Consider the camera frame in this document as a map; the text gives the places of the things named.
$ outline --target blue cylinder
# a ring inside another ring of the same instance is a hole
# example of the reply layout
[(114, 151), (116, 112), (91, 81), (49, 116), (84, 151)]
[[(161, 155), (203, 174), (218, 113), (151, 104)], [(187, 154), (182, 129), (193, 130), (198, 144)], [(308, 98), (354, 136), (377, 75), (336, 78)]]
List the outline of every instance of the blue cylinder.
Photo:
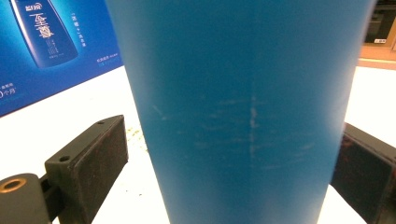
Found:
[(316, 223), (374, 0), (107, 1), (171, 223)]

